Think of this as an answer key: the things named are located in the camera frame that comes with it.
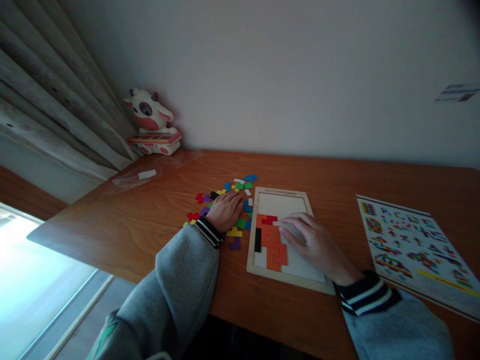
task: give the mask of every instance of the gray sweatshirt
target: gray sweatshirt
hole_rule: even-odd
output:
[[[88,360],[180,359],[203,325],[223,237],[201,217],[156,255],[155,269],[108,315]],[[340,286],[343,315],[360,359],[454,359],[447,326],[374,271]]]

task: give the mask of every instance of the green puzzle piece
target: green puzzle piece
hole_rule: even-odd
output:
[[[235,226],[240,229],[245,229],[245,225],[247,225],[247,220],[242,219],[241,217],[238,218],[235,224]]]

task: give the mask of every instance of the instruction sheet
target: instruction sheet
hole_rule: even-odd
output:
[[[429,213],[357,201],[378,275],[480,323],[480,283]]]

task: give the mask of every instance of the wooden frame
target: wooden frame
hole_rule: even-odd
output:
[[[314,281],[314,280],[306,279],[303,277],[287,274],[284,272],[269,270],[267,268],[254,265],[255,234],[256,234],[255,229],[257,228],[257,215],[258,215],[258,209],[259,209],[260,193],[302,198],[303,201],[305,202],[307,213],[313,216],[312,207],[310,206],[309,198],[306,192],[281,190],[281,189],[257,186],[255,188],[255,198],[253,202],[253,215],[251,219],[251,231],[250,231],[250,240],[249,240],[249,246],[248,246],[248,258],[246,262],[246,271],[252,274],[269,278],[269,279],[278,280],[283,283],[296,285],[302,288],[315,290],[315,291],[326,293],[329,295],[335,295],[335,288],[334,288],[333,281],[327,276],[325,276],[325,283],[323,283],[323,282]]]

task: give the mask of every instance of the window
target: window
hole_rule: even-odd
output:
[[[95,272],[89,265],[27,240],[41,223],[0,208],[3,360],[18,359]]]

